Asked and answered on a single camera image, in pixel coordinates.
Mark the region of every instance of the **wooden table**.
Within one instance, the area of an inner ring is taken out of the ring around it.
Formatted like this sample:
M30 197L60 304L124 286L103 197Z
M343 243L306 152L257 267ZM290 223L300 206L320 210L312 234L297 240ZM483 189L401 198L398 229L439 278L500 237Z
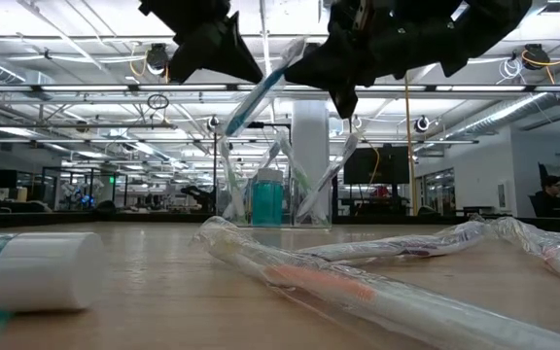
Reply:
M94 231L109 272L102 299L88 312L14 317L0 328L0 349L431 349L382 332L376 346L279 297L206 253L188 246L198 225L95 223L5 231ZM264 244L299 249L337 241L429 234L441 227L335 227L257 234ZM501 241L461 254L395 262L385 274L522 321L560 332L560 278Z

